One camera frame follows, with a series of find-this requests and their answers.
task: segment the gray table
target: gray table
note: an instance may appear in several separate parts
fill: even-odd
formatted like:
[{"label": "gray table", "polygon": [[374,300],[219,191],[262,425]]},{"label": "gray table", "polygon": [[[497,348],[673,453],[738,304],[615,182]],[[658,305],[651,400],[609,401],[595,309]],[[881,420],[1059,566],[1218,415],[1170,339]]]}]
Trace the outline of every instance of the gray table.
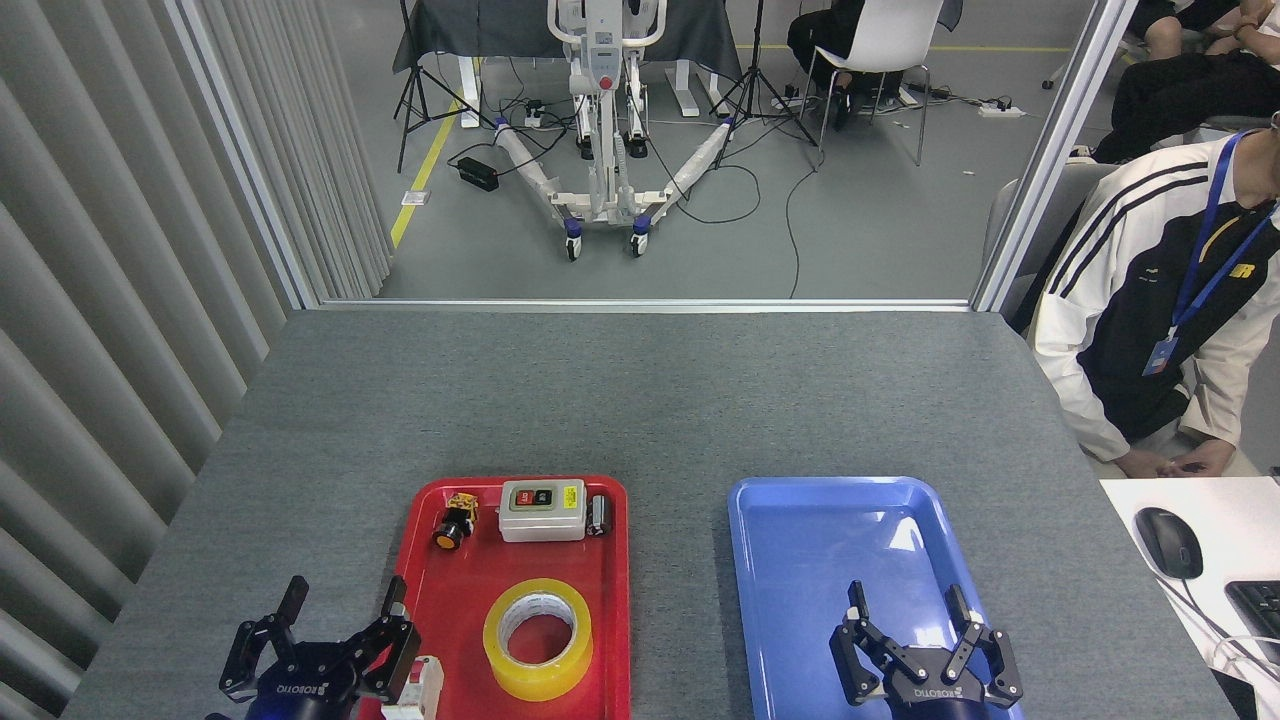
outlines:
[{"label": "gray table", "polygon": [[314,311],[284,328],[64,717],[242,714],[215,688],[238,621],[300,573],[298,638],[347,637],[422,484],[516,473],[627,488],[637,720],[751,716],[735,482],[899,474],[941,495],[1028,717],[1230,716],[995,315]]}]

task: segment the computer mouse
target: computer mouse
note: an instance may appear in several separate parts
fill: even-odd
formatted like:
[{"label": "computer mouse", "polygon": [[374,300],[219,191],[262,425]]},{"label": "computer mouse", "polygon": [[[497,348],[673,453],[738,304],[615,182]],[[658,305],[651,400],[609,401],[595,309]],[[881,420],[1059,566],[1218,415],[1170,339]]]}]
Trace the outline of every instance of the computer mouse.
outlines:
[{"label": "computer mouse", "polygon": [[1198,578],[1204,571],[1199,541],[1185,520],[1164,507],[1143,507],[1134,523],[1157,570],[1178,580]]}]

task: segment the hand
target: hand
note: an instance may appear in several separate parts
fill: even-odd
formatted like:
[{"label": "hand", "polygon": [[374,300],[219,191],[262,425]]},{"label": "hand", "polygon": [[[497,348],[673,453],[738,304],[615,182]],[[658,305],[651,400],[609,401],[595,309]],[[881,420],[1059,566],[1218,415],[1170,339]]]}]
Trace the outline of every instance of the hand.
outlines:
[{"label": "hand", "polygon": [[1252,12],[1240,8],[1240,22],[1236,23],[1235,29],[1239,31],[1242,24],[1252,24],[1254,27],[1261,26],[1262,20],[1267,19],[1271,14],[1271,8],[1274,3],[1258,3]]},{"label": "hand", "polygon": [[1196,450],[1174,457],[1160,473],[1161,478],[1221,478],[1226,464],[1235,455],[1235,446],[1225,439],[1208,438]]},{"label": "hand", "polygon": [[1114,460],[1117,468],[1130,478],[1160,478],[1161,470],[1169,469],[1169,459],[1148,450],[1130,450]]}]

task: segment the blue tray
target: blue tray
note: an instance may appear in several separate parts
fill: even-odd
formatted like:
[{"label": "blue tray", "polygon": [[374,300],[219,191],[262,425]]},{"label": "blue tray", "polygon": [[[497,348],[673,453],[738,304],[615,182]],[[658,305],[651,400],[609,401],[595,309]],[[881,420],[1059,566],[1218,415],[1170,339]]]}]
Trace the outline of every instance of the blue tray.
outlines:
[{"label": "blue tray", "polygon": [[[955,644],[942,597],[952,583],[987,618],[937,493],[915,478],[748,478],[728,516],[756,720],[890,720],[883,701],[845,702],[827,644],[855,579],[872,620],[904,646]],[[991,679],[980,653],[970,667]]]}]

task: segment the blue lanyard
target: blue lanyard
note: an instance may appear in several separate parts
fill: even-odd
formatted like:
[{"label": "blue lanyard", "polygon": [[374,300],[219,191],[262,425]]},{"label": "blue lanyard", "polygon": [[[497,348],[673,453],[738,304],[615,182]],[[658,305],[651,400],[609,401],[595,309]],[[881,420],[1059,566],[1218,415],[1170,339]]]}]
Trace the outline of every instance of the blue lanyard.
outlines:
[{"label": "blue lanyard", "polygon": [[1222,195],[1222,186],[1226,183],[1226,169],[1231,164],[1231,155],[1235,152],[1235,143],[1244,137],[1244,133],[1231,136],[1231,140],[1226,141],[1226,146],[1222,149],[1222,154],[1217,159],[1217,165],[1213,168],[1213,184],[1210,186],[1208,191],[1208,205],[1204,206],[1204,220],[1201,223],[1199,237],[1196,238],[1196,247],[1192,249],[1190,264],[1187,268],[1187,274],[1183,275],[1183,287],[1178,292],[1178,304],[1174,305],[1174,318],[1172,325],[1169,327],[1169,338],[1171,340],[1178,333],[1178,327],[1183,323],[1190,320],[1199,313],[1201,307],[1208,300],[1208,296],[1213,293],[1222,278],[1235,268],[1235,264],[1240,261],[1240,256],[1244,251],[1253,245],[1253,238],[1258,237],[1265,228],[1271,222],[1271,215],[1275,214],[1275,208],[1267,217],[1258,223],[1258,227],[1253,228],[1249,237],[1244,238],[1244,242],[1235,249],[1235,252],[1222,263],[1222,266],[1213,273],[1204,287],[1199,291],[1199,295],[1192,300],[1192,287],[1196,284],[1196,275],[1199,274],[1201,255],[1204,254],[1204,245],[1208,243],[1210,236],[1213,233],[1213,220],[1217,219],[1217,200]]}]

